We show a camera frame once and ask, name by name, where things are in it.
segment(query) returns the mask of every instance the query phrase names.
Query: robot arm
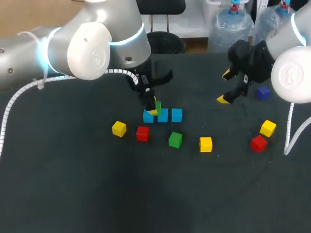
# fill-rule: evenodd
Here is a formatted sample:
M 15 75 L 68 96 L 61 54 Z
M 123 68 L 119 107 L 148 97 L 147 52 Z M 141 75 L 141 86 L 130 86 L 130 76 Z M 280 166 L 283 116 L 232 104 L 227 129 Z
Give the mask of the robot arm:
M 124 69 L 137 76 L 140 82 L 132 89 L 139 92 L 147 109 L 154 109 L 150 88 L 156 71 L 151 70 L 151 48 L 136 1 L 85 2 L 85 7 L 61 28 L 38 27 L 0 38 L 0 88 L 42 78 L 44 70 L 49 77 L 69 75 L 94 80 L 107 69 Z M 161 84 L 173 76 L 166 69 Z M 148 82 L 141 82 L 142 76 Z
M 228 57 L 231 66 L 223 78 L 230 80 L 240 74 L 241 81 L 235 90 L 221 96 L 222 102 L 232 103 L 238 96 L 246 96 L 248 84 L 252 81 L 262 83 L 269 79 L 276 59 L 283 52 L 310 45 L 310 19 L 311 2 L 293 14 L 290 22 L 272 31 L 265 41 L 255 46 L 250 46 L 246 41 L 237 41 L 230 47 Z

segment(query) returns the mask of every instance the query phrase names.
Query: black chair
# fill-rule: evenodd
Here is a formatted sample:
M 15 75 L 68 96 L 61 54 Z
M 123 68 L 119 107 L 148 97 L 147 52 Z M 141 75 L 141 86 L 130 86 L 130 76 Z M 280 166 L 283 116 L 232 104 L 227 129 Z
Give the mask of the black chair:
M 136 0 L 142 15 L 151 15 L 151 32 L 147 34 L 153 54 L 185 53 L 183 41 L 170 33 L 169 15 L 179 15 L 186 9 L 185 0 Z M 153 32 L 153 15 L 167 16 L 167 32 Z

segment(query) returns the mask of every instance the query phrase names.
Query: block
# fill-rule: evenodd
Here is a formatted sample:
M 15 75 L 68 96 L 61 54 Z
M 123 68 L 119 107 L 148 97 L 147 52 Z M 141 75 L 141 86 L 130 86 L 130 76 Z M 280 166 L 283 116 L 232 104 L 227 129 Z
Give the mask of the block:
M 251 149 L 253 149 L 253 151 L 259 153 L 259 152 L 263 151 L 264 149 L 266 149 L 267 144 L 268 144 L 267 140 L 264 139 L 261 135 L 259 135 L 259 136 L 252 139 Z
M 266 137 L 270 137 L 273 134 L 275 129 L 276 129 L 276 124 L 269 120 L 266 120 L 261 127 L 260 133 L 265 135 Z
M 212 152 L 213 143 L 211 137 L 200 138 L 200 152 Z
M 160 101 L 156 101 L 155 102 L 155 109 L 148 111 L 148 113 L 150 113 L 153 116 L 158 116 L 161 114 L 161 102 Z
M 161 109 L 161 114 L 157 116 L 157 121 L 161 123 L 167 123 L 169 119 L 169 110 L 167 108 Z
M 173 132 L 169 138 L 169 145 L 171 147 L 179 148 L 183 141 L 183 135 Z
M 266 100 L 270 97 L 271 91 L 267 86 L 261 86 L 256 91 L 256 97 L 259 100 Z
M 149 139 L 149 128 L 139 126 L 136 132 L 136 139 L 142 142 L 148 142 Z
M 117 121 L 113 126 L 112 126 L 112 133 L 116 136 L 123 137 L 123 135 L 126 132 L 126 124 Z
M 181 122 L 182 121 L 182 110 L 181 108 L 172 109 L 172 122 Z
M 155 108 L 156 108 L 156 111 L 157 111 L 157 116 L 161 115 L 162 108 L 161 108 L 161 102 L 160 101 L 156 101 L 155 102 Z
M 217 98 L 217 101 L 219 103 L 223 103 L 223 104 L 230 104 L 228 101 L 224 100 L 224 95 L 220 96 Z
M 144 110 L 143 120 L 144 120 L 144 123 L 153 123 L 154 116 L 148 113 L 146 110 Z

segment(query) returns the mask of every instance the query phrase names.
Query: dark table surface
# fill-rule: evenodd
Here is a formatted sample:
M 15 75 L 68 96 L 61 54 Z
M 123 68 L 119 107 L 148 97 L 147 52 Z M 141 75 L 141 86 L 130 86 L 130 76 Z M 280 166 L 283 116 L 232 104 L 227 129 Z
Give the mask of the dark table surface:
M 1 233 L 310 232 L 311 130 L 282 155 L 289 103 L 256 100 L 254 84 L 248 98 L 219 104 L 235 85 L 221 78 L 224 55 L 158 58 L 175 77 L 157 98 L 184 119 L 149 125 L 148 143 L 136 141 L 142 109 L 122 75 L 49 83 L 16 101 L 0 159 Z M 12 94 L 0 95 L 1 112 Z M 296 106 L 293 129 L 310 115 Z M 266 119 L 277 128 L 256 154 L 249 143 Z M 124 138 L 112 135 L 116 120 Z M 168 146 L 172 131 L 180 149 Z M 201 136 L 212 153 L 199 153 Z

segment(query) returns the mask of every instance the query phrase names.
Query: yellow cube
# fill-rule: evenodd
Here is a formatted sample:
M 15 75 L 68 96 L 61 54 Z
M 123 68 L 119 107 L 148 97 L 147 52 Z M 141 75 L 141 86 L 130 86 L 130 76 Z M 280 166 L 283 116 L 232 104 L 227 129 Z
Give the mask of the yellow cube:
M 123 135 L 126 132 L 126 124 L 117 121 L 113 126 L 112 126 L 112 133 L 116 136 L 123 137 Z
M 200 152 L 212 152 L 213 143 L 211 137 L 200 138 Z
M 269 120 L 266 120 L 261 127 L 260 133 L 265 135 L 266 137 L 270 137 L 273 134 L 275 129 L 276 129 L 276 124 Z

